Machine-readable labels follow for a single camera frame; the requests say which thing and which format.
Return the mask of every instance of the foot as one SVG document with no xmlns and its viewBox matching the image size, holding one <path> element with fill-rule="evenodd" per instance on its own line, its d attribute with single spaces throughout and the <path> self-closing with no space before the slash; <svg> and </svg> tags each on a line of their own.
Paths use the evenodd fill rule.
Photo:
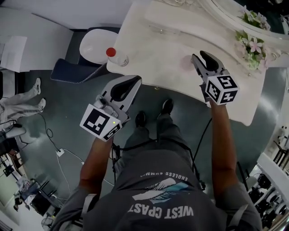
<svg viewBox="0 0 289 231">
<path fill-rule="evenodd" d="M 171 114 L 173 109 L 173 100 L 172 99 L 167 99 L 164 103 L 163 103 L 163 109 L 161 111 L 161 114 Z"/>
<path fill-rule="evenodd" d="M 45 106 L 46 106 L 46 99 L 42 98 L 42 100 L 40 101 L 40 103 L 38 104 L 38 106 L 41 108 L 40 112 L 43 112 Z"/>
<path fill-rule="evenodd" d="M 136 127 L 144 127 L 146 124 L 145 112 L 140 111 L 135 117 L 135 125 Z"/>
<path fill-rule="evenodd" d="M 41 85 L 41 79 L 37 78 L 36 82 L 34 84 L 34 87 L 38 90 L 38 93 L 37 93 L 38 95 L 40 95 L 40 93 L 41 93 L 40 85 Z"/>
</svg>

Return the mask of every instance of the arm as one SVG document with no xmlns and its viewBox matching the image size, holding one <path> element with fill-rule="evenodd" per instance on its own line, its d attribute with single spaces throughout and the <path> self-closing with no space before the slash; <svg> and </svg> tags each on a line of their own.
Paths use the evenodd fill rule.
<svg viewBox="0 0 289 231">
<path fill-rule="evenodd" d="M 89 156 L 81 169 L 79 182 L 79 186 L 85 188 L 89 193 L 100 195 L 112 141 L 113 139 L 104 142 L 96 138 L 92 144 Z"/>
<path fill-rule="evenodd" d="M 225 105 L 210 101 L 213 121 L 212 175 L 215 198 L 237 184 L 236 150 Z"/>
</svg>

